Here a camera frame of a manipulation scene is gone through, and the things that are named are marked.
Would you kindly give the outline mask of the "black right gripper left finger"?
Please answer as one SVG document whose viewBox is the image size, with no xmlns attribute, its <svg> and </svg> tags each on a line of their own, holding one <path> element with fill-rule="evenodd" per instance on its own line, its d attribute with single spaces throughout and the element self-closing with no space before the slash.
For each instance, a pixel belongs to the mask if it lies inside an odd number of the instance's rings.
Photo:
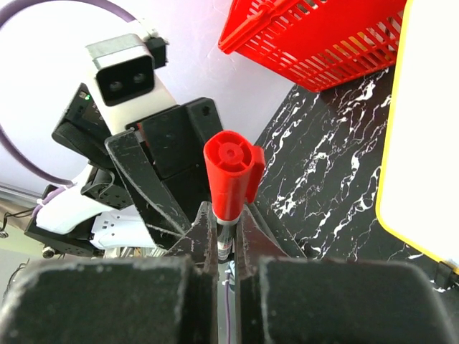
<svg viewBox="0 0 459 344">
<path fill-rule="evenodd" d="M 216 343 L 217 228 L 204 202 L 162 257 L 30 264 L 1 307 L 3 343 Z"/>
</svg>

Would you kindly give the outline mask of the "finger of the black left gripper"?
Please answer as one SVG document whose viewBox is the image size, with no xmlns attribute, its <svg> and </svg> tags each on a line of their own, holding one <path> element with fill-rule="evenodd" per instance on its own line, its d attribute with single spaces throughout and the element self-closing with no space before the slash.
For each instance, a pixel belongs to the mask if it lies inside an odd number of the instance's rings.
<svg viewBox="0 0 459 344">
<path fill-rule="evenodd" d="M 248 204 L 248 209 L 251 211 L 260 229 L 289 257 L 306 258 L 306 255 L 296 243 L 293 235 L 269 206 L 261 202 L 255 202 Z"/>
</svg>

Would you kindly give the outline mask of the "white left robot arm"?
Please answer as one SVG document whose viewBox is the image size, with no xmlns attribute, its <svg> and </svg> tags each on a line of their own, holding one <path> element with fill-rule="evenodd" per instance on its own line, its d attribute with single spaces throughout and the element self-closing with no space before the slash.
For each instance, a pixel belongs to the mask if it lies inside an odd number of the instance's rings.
<svg viewBox="0 0 459 344">
<path fill-rule="evenodd" d="M 211 197 L 202 150 L 222 124 L 207 97 L 177 105 L 163 85 L 154 95 L 155 112 L 113 136 L 101 101 L 79 86 L 52 138 L 85 156 L 87 168 L 70 187 L 46 189 L 25 231 L 43 243 L 45 257 L 158 247 L 204 259 L 206 234 L 190 236 L 189 229 Z"/>
</svg>

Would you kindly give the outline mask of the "red capped whiteboard marker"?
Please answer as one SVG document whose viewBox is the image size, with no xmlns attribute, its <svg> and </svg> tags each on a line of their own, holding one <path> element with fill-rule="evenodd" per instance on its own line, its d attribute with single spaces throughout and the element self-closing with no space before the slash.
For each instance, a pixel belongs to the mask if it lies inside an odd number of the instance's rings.
<svg viewBox="0 0 459 344">
<path fill-rule="evenodd" d="M 212 211 L 217 221 L 219 261 L 232 252 L 237 223 L 245 204 L 254 202 L 265 170 L 265 152 L 231 130 L 215 134 L 204 145 Z"/>
</svg>

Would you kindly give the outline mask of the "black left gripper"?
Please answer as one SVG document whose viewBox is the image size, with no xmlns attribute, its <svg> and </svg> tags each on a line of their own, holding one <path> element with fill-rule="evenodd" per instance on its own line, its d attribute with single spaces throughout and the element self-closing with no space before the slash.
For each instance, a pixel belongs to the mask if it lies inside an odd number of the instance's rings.
<svg viewBox="0 0 459 344">
<path fill-rule="evenodd" d="M 140 120 L 136 128 L 147 155 L 132 129 L 105 140 L 108 155 L 151 237 L 179 239 L 191 226 L 186 215 L 210 200 L 203 149 L 222 131 L 216 105 L 201 97 Z"/>
</svg>

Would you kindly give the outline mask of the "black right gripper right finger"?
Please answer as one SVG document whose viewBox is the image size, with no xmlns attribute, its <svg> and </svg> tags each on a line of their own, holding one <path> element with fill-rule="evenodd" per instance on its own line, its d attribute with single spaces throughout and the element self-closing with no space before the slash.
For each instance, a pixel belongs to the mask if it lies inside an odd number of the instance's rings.
<svg viewBox="0 0 459 344">
<path fill-rule="evenodd" d="M 235 239 L 238 343 L 456 343 L 425 273 L 289 257 L 246 206 Z"/>
</svg>

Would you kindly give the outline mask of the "yellow framed whiteboard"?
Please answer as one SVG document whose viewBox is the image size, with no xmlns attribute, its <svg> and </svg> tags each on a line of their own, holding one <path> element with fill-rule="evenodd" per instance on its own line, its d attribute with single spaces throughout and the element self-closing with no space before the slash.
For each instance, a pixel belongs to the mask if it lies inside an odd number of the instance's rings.
<svg viewBox="0 0 459 344">
<path fill-rule="evenodd" d="M 458 268 L 458 3 L 408 1 L 376 215 L 389 233 Z"/>
</svg>

